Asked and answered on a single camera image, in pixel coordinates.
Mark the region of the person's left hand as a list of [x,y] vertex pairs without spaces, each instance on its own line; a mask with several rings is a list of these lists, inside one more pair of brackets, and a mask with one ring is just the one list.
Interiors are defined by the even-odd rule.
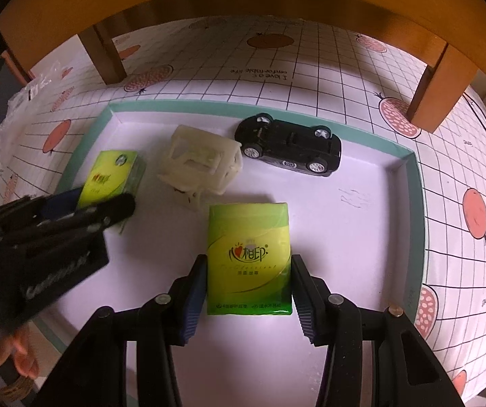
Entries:
[[0,366],[12,358],[18,374],[32,380],[39,376],[39,364],[31,346],[30,327],[25,324],[0,340]]

